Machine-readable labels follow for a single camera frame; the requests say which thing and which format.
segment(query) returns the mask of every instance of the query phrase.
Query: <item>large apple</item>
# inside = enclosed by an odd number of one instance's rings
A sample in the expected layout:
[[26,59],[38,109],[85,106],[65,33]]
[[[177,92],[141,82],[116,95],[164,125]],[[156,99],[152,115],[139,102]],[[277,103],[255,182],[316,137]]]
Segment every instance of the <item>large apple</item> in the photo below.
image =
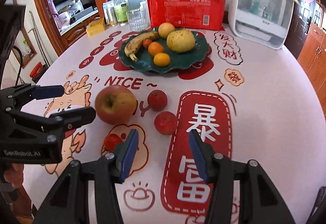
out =
[[134,94],[124,86],[111,85],[98,93],[95,110],[105,123],[118,125],[125,123],[137,107]]

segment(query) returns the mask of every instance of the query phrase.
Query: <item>fruit plate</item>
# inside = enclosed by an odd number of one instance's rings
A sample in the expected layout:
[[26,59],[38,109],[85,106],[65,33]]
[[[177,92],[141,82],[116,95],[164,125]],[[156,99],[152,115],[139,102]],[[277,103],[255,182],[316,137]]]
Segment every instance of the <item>fruit plate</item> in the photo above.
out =
[[[142,31],[139,35],[146,33],[148,31]],[[206,54],[209,51],[209,45],[206,42],[205,37],[200,36],[197,32],[192,32],[195,37],[195,47],[188,52],[183,53],[175,53],[170,50],[166,45],[166,39],[158,38],[156,41],[160,43],[164,49],[165,53],[167,53],[171,58],[171,63],[165,67],[158,67],[154,64],[153,58],[148,53],[147,49],[141,47],[137,52],[136,56],[138,58],[137,61],[133,61],[129,57],[126,56],[124,53],[125,46],[136,36],[130,37],[130,39],[123,43],[121,49],[119,50],[119,58],[125,66],[132,67],[134,70],[138,72],[147,72],[153,71],[157,73],[167,73],[173,69],[188,69],[191,65],[195,62],[203,61]]]

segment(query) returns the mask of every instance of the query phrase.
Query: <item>orange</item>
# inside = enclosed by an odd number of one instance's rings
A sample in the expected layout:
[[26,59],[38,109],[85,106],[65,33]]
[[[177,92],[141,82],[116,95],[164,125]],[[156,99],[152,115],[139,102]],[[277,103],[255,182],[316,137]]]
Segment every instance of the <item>orange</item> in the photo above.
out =
[[152,42],[148,46],[148,52],[152,57],[154,57],[156,54],[164,52],[164,47],[158,42]]
[[158,67],[165,67],[171,63],[170,56],[166,53],[158,53],[154,56],[154,64]]

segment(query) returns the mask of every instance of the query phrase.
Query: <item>human hand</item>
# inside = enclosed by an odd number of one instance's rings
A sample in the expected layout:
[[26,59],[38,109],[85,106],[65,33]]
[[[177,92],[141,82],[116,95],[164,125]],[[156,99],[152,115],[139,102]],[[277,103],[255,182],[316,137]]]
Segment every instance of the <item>human hand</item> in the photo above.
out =
[[14,188],[22,186],[24,181],[24,165],[20,163],[12,163],[11,168],[4,172],[4,179],[6,182],[11,183]]

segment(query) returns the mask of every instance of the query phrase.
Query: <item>table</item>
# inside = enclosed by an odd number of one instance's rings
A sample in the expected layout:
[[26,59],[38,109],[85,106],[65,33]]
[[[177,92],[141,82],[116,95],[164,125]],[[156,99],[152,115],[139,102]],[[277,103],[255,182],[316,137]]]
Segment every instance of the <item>table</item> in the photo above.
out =
[[[140,145],[132,173],[117,185],[124,222],[202,223],[209,187],[193,167],[186,132],[196,127],[215,151],[235,161],[259,161],[296,223],[305,223],[319,187],[326,185],[326,123],[316,93],[286,47],[272,50],[234,37],[224,27],[221,32],[193,30],[206,37],[211,54],[188,70],[163,75],[139,73],[119,61],[117,49],[135,34],[129,26],[84,36],[66,50],[38,83],[64,85],[64,96],[32,101],[23,111],[48,116],[58,109],[93,106],[97,93],[111,84],[129,88],[139,104],[127,124],[113,127],[97,117],[68,133],[59,165],[26,165],[23,185],[33,204],[41,205],[71,160],[96,160],[105,153],[102,142],[109,132],[124,139],[136,128]],[[147,104],[154,89],[167,94],[165,110],[178,117],[172,136],[155,130],[157,113]],[[144,199],[134,199],[133,193]],[[94,193],[89,194],[94,203]],[[96,223],[94,208],[90,205],[91,223]],[[232,223],[237,223],[238,209],[235,183]]]

